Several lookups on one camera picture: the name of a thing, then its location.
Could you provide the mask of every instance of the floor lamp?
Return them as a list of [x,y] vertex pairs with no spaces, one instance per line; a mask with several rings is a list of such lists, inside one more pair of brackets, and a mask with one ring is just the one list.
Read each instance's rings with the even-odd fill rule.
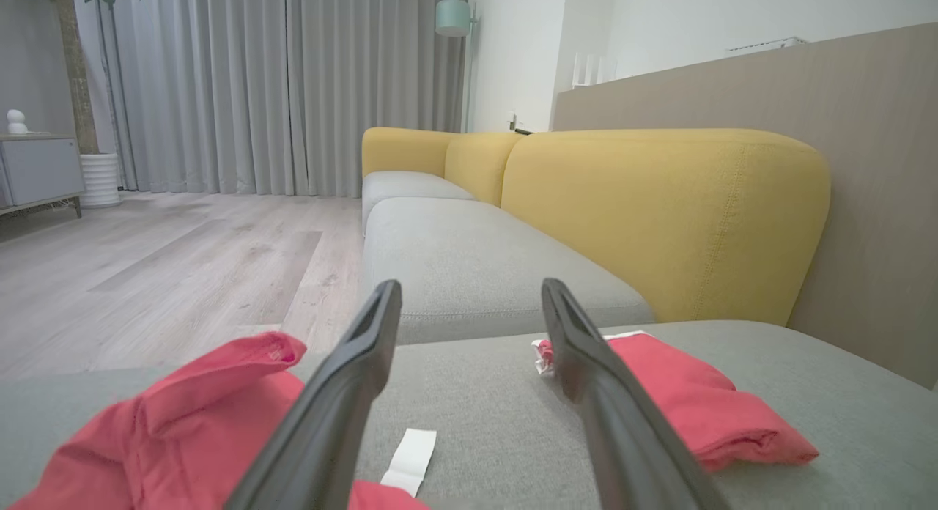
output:
[[436,33],[450,38],[466,38],[462,66],[462,124],[459,127],[461,133],[471,130],[469,103],[472,98],[472,56],[475,38],[473,33],[478,23],[476,8],[470,7],[466,1],[442,0],[436,3]]

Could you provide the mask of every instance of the yellow fabric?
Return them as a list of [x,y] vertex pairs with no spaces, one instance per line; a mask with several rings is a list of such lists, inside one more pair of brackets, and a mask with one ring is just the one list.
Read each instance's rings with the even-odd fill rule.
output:
[[373,171],[419,171],[443,176],[446,147],[456,133],[372,127],[361,139],[361,176]]
[[759,130],[576,130],[512,150],[502,209],[629,283],[657,320],[784,325],[830,203],[811,147]]
[[523,136],[519,133],[469,133],[449,143],[446,152],[445,179],[476,200],[498,206],[502,202],[502,179],[512,147]]

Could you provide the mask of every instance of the red cloth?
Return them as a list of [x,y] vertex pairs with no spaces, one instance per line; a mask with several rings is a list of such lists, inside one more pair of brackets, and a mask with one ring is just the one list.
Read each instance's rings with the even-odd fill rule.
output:
[[[306,346],[285,333],[238,339],[107,407],[51,457],[11,510],[218,509],[303,390],[286,371]],[[350,508],[426,508],[356,481]]]
[[[721,470],[736,459],[806,464],[818,456],[817,449],[763,400],[737,391],[709,363],[647,333],[607,343],[708,471]],[[540,343],[537,351],[544,363],[553,362],[550,341]]]

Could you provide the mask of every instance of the tree trunk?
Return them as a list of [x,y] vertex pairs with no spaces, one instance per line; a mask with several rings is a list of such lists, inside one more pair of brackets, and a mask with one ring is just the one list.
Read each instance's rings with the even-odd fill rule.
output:
[[88,93],[88,76],[84,66],[84,52],[78,37],[78,19],[75,16],[75,0],[56,0],[59,26],[62,29],[64,65],[68,72],[68,89],[71,90],[71,112],[75,117],[75,136],[81,154],[97,153],[95,117],[91,112],[91,95]]

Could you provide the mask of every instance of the mint lamp shade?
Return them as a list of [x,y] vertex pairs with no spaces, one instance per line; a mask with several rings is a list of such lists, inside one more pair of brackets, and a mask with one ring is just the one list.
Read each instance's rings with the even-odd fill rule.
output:
[[472,9],[462,0],[442,0],[436,3],[436,33],[451,38],[469,35]]

